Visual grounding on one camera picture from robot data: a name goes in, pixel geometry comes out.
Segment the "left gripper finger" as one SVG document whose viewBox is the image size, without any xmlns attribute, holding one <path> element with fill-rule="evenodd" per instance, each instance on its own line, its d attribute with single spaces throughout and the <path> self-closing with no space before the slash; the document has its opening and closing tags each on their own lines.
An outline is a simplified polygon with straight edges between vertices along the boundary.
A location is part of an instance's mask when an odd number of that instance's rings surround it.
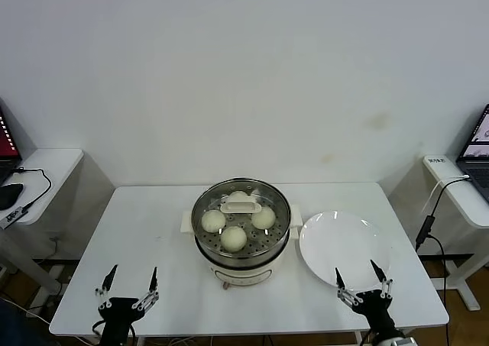
<svg viewBox="0 0 489 346">
<path fill-rule="evenodd" d="M 117 268 L 118 265 L 115 264 L 110 272 L 105 276 L 104 280 L 102 281 L 102 285 L 95 289 L 96 297 L 99 299 L 99 310 L 110 308 L 112 306 L 108 294 L 112 287 Z"/>
<path fill-rule="evenodd" d="M 157 291 L 157 267 L 154 268 L 148 291 L 135 304 L 132 305 L 136 310 L 149 310 L 159 299 Z"/>
</svg>

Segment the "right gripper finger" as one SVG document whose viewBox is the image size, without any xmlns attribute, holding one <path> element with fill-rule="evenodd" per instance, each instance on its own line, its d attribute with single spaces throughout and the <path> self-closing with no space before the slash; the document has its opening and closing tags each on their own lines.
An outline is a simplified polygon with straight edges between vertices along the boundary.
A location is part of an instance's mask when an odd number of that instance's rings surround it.
<svg viewBox="0 0 489 346">
<path fill-rule="evenodd" d="M 337 297 L 349 308 L 359 306 L 362 303 L 362 299 L 352 293 L 350 290 L 346 289 L 346 285 L 342 276 L 338 270 L 335 268 L 335 277 L 337 285 Z"/>
<path fill-rule="evenodd" d="M 393 286 L 393 280 L 387 278 L 385 272 L 373 261 L 370 260 L 371 266 L 381 283 L 381 298 L 382 299 L 392 299 L 391 290 Z"/>
</svg>

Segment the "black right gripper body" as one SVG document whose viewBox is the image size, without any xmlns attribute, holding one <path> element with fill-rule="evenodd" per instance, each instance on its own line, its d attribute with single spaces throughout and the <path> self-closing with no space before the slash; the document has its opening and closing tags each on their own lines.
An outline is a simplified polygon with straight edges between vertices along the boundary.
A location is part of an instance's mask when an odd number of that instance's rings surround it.
<svg viewBox="0 0 489 346">
<path fill-rule="evenodd" d="M 356 296 L 361 299 L 361 302 L 356 300 L 351 308 L 353 312 L 367 319 L 370 330 L 377 338 L 398 336 L 398 330 L 388 312 L 392 299 L 382 297 L 380 289 L 357 293 Z"/>
</svg>

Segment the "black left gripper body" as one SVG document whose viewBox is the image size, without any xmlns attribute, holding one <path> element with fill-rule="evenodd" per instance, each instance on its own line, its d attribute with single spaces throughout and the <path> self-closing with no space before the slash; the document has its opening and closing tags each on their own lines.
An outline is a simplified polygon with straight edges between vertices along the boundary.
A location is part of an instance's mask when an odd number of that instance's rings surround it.
<svg viewBox="0 0 489 346">
<path fill-rule="evenodd" d="M 104 325 L 99 345 L 137 344 L 133 323 L 142 319 L 149 307 L 149 301 L 128 297 L 111 297 L 98 308 Z"/>
</svg>

